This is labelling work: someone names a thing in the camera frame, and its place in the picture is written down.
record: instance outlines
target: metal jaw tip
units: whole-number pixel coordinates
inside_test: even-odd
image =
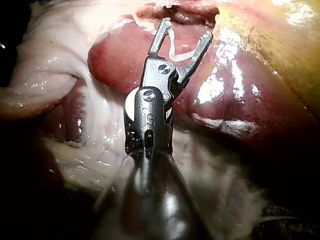
[[[162,92],[166,111],[188,84],[213,40],[212,32],[206,31],[200,37],[189,63],[184,66],[175,66],[172,62],[158,55],[171,27],[170,17],[164,18],[160,23],[144,63],[140,84],[140,87],[153,86]]]

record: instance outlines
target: screw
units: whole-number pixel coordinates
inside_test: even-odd
[[[154,93],[153,91],[148,90],[148,91],[145,91],[145,92],[143,93],[142,97],[143,97],[143,99],[144,99],[145,101],[147,101],[147,102],[150,103],[150,102],[152,102],[153,100],[155,100],[156,95],[155,95],[155,93]]]
[[[163,95],[163,100],[167,101],[170,98],[170,95],[168,93],[164,93]]]
[[[166,64],[160,65],[158,70],[161,74],[168,74],[171,71],[170,67]]]

